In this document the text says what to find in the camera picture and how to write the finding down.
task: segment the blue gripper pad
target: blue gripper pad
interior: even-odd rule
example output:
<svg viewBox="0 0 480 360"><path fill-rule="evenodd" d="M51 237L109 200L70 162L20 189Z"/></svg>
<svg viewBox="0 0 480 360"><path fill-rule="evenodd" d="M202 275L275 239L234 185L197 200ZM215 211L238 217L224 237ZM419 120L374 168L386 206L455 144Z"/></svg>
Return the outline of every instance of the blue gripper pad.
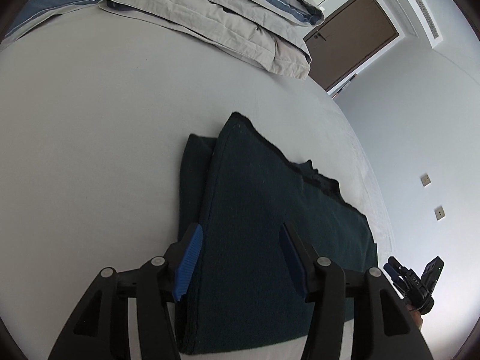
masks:
<svg viewBox="0 0 480 360"><path fill-rule="evenodd" d="M295 249L292 238L290 237L285 224L280 227L279 238L280 248L282 249L283 257L289 269L290 277L295 290L302 297L302 299L305 300L308 294L307 271L302 264L300 256Z"/></svg>
<svg viewBox="0 0 480 360"><path fill-rule="evenodd" d="M194 273L195 265L202 249L203 230L200 225L196 225L190 238L182 260L175 270L175 282L173 285L172 296L176 302L182 295L187 293L190 284L191 275Z"/></svg>
<svg viewBox="0 0 480 360"><path fill-rule="evenodd" d="M383 266L383 269L385 270L385 272L388 273L388 275L390 275L390 277L392 278L392 281L394 282L401 281L400 276L390 264L385 264Z"/></svg>

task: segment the wooden door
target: wooden door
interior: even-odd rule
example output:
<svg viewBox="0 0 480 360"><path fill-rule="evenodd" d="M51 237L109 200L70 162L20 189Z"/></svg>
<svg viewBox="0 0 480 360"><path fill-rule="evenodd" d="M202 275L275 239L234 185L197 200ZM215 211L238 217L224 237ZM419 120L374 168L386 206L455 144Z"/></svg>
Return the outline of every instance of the wooden door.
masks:
<svg viewBox="0 0 480 360"><path fill-rule="evenodd" d="M305 37L309 75L329 91L397 37L376 0L349 0Z"/></svg>

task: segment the air vent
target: air vent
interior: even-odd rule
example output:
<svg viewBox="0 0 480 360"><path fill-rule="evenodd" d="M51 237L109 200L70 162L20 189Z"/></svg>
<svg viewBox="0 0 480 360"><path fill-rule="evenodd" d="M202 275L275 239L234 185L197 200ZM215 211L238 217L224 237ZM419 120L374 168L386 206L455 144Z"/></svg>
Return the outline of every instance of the air vent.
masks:
<svg viewBox="0 0 480 360"><path fill-rule="evenodd" d="M405 30L411 35L417 36L417 32L415 31L415 28L413 27L412 22L407 16L407 13L402 8L402 5L400 4L400 2L398 0L385 0L385 1L389 3L390 9L392 9L397 14L397 17L405 26Z"/></svg>
<svg viewBox="0 0 480 360"><path fill-rule="evenodd" d="M430 13L428 13L427 7L423 3L422 0L415 0L420 7L421 12L423 13L425 20L427 21L428 26L430 27L430 31L433 35L434 39L438 38L438 31L437 28L435 27L434 21L431 19Z"/></svg>

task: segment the white bed sheet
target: white bed sheet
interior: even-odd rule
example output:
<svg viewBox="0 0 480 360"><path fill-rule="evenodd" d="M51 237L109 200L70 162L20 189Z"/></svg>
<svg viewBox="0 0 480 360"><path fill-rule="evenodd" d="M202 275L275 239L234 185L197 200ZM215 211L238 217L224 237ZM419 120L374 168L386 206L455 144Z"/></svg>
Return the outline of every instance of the white bed sheet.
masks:
<svg viewBox="0 0 480 360"><path fill-rule="evenodd" d="M366 214L379 262L392 252L368 160L309 78L272 75L188 35L87 7L0 52L0 104L0 314L30 360L47 358L102 267L136 268L175 241L188 135L217 136L233 111L289 160L312 159L337 179ZM293 360L303 343L199 359Z"/></svg>

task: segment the human hand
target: human hand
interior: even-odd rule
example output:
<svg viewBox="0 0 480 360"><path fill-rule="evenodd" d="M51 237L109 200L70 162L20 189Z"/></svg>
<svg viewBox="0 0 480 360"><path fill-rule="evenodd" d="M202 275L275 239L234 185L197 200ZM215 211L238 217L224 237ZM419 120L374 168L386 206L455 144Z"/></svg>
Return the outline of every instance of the human hand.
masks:
<svg viewBox="0 0 480 360"><path fill-rule="evenodd" d="M407 304L406 308L409 311L409 314L411 315L413 321L415 322L415 325L417 325L419 330L422 330L423 319L422 319L422 315L420 314L420 311L415 310L415 307L413 307L411 304Z"/></svg>

